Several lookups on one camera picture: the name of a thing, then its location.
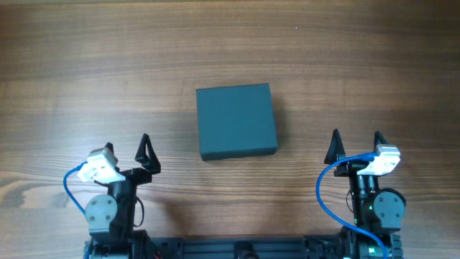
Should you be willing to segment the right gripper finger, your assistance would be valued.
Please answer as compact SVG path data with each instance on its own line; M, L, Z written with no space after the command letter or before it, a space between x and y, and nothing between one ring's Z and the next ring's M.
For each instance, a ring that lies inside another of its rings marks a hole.
M331 137L331 143L330 143L329 149L324 158L324 163L326 165L331 165L341 159L344 159L345 157L346 157L346 153L345 153L345 149L344 149L344 145L341 139L340 132L338 129L335 129Z
M387 145L388 142L384 138L383 134L380 131L376 131L374 133L374 147L378 147L379 145Z

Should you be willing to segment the black box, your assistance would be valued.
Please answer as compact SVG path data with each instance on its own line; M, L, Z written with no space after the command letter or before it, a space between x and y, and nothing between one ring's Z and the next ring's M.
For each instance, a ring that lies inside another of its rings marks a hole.
M273 155L278 142L270 85L196 90L202 160Z

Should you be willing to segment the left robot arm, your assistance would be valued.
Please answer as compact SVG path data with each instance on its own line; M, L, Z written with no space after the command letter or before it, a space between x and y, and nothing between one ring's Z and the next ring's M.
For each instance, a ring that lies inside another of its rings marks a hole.
M150 136L143 134L135 161L138 168L121 171L113 145L93 150L78 177L107 188L106 194L93 197L86 205L85 218L91 240L85 258L161 258L160 249L145 230L135 224L135 209L142 201L137 187L152 182L161 165L152 148Z

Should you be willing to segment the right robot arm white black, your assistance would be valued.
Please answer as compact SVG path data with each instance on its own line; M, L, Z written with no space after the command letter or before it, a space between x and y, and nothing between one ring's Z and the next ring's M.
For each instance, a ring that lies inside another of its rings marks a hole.
M352 211L354 222L345 222L320 201L323 210L342 225L338 233L335 258L401 258L403 256L400 231L407 202L393 188L380 188L379 178L396 168L400 162L400 151L389 144L382 133L374 133L374 149L348 157L341 135L337 129L332 133L331 144L324 158L327 167L321 172L316 184L316 195L320 195L321 180L333 170L335 177L349 180L346 200Z

